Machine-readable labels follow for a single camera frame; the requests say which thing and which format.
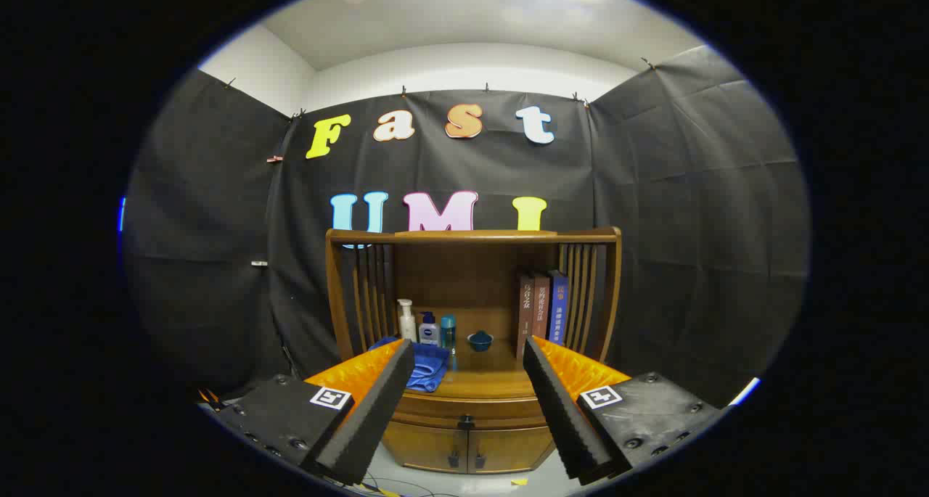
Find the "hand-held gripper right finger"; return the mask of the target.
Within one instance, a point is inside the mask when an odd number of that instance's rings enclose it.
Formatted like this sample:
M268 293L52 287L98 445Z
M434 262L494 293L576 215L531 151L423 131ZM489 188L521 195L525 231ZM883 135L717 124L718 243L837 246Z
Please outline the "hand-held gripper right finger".
M653 467L727 414L664 374L629 376L538 336L523 365L568 477L584 485Z

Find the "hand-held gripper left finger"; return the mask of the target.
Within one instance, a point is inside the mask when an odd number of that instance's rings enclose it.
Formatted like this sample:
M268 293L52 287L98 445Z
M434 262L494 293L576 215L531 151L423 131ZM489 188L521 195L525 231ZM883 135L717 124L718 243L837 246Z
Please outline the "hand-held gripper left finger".
M279 463L348 486L366 476L414 371L395 340L302 380L278 374L213 412L228 431Z

